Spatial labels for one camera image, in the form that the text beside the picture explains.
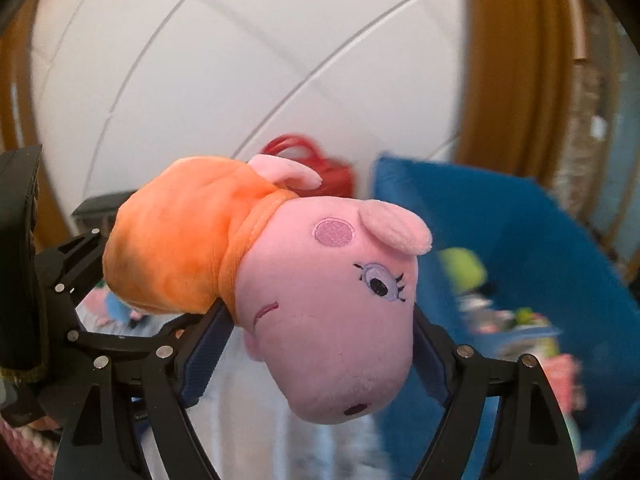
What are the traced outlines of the red plastic carry case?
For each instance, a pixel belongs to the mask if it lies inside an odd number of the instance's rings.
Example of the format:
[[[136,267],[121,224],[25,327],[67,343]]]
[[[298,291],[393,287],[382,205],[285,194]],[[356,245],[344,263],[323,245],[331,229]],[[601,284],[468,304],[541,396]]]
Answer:
[[[308,136],[299,133],[284,134],[271,140],[260,152],[292,159],[314,170],[321,177],[321,185],[314,190],[303,190],[289,184],[288,187],[299,196],[354,197],[355,176],[352,166],[344,160],[326,156],[320,145]]]

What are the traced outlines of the wooden door frame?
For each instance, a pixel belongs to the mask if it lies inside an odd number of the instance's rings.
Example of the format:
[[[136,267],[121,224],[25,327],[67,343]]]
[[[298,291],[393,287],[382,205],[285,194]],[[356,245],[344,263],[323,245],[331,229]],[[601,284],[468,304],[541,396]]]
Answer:
[[[468,0],[458,164],[550,186],[570,111],[570,0]]]

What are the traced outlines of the blue storage bin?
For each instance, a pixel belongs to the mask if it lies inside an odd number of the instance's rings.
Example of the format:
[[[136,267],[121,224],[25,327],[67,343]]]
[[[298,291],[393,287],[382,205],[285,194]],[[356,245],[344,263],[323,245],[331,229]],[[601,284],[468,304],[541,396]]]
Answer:
[[[589,234],[535,182],[488,170],[384,156],[372,194],[420,216],[435,250],[474,252],[498,309],[548,318],[582,366],[585,477],[637,478],[639,308]]]

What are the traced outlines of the pink pig plush blue dress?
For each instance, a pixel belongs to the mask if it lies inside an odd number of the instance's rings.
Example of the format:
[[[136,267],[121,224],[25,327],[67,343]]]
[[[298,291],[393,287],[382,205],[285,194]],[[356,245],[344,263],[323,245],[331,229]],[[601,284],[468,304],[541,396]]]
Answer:
[[[122,302],[103,282],[93,287],[80,304],[99,327],[108,324],[136,327],[145,318],[144,314]]]

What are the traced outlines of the pink pig plush orange dress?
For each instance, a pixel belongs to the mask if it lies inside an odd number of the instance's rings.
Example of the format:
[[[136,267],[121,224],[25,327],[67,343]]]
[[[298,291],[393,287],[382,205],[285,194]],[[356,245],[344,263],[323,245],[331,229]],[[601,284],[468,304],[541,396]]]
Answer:
[[[321,177],[278,156],[178,159],[132,194],[105,245],[107,286],[145,313],[222,301],[291,410],[334,425],[385,408],[412,361],[414,212],[321,196]]]

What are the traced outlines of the green white frog plush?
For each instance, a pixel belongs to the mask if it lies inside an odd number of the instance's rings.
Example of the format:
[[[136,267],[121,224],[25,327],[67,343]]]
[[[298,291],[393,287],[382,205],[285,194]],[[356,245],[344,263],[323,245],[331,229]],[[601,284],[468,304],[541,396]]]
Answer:
[[[449,247],[438,258],[455,294],[467,294],[487,283],[487,270],[472,250]]]

